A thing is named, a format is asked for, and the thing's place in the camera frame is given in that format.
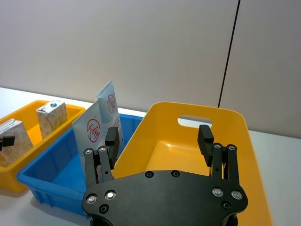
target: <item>white wall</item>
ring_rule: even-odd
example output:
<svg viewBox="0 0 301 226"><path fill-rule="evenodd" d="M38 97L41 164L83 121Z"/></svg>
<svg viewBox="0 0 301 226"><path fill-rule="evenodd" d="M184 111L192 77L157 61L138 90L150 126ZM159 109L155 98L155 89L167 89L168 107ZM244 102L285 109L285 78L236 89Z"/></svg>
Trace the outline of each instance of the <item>white wall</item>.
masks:
<svg viewBox="0 0 301 226"><path fill-rule="evenodd" d="M221 107L301 138L301 1L242 0Z"/></svg>
<svg viewBox="0 0 301 226"><path fill-rule="evenodd" d="M0 86L217 106L237 0L2 0Z"/></svg>

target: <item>white table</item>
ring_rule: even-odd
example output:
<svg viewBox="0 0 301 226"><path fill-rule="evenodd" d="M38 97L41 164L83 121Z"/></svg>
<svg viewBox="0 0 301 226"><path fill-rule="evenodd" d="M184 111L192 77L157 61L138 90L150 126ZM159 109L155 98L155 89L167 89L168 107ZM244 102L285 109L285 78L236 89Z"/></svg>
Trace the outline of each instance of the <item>white table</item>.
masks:
<svg viewBox="0 0 301 226"><path fill-rule="evenodd" d="M92 103L0 88L0 118L35 100L63 100L88 108ZM118 108L143 117L144 112ZM269 207L276 226L301 225L301 139L250 131ZM40 204L30 191L15 195L0 190L0 223L6 226L88 226L80 215Z"/></svg>

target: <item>red circular logo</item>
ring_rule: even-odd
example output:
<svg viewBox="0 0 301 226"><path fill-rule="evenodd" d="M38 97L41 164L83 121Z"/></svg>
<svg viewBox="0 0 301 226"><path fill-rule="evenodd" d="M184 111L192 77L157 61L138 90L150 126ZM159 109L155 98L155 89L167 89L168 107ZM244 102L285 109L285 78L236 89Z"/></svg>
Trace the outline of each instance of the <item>red circular logo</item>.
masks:
<svg viewBox="0 0 301 226"><path fill-rule="evenodd" d="M108 96L108 109L111 113L113 113L115 109L115 98L112 94Z"/></svg>
<svg viewBox="0 0 301 226"><path fill-rule="evenodd" d="M92 143L95 143L100 136L100 125L96 119L90 119L87 123L88 138Z"/></svg>

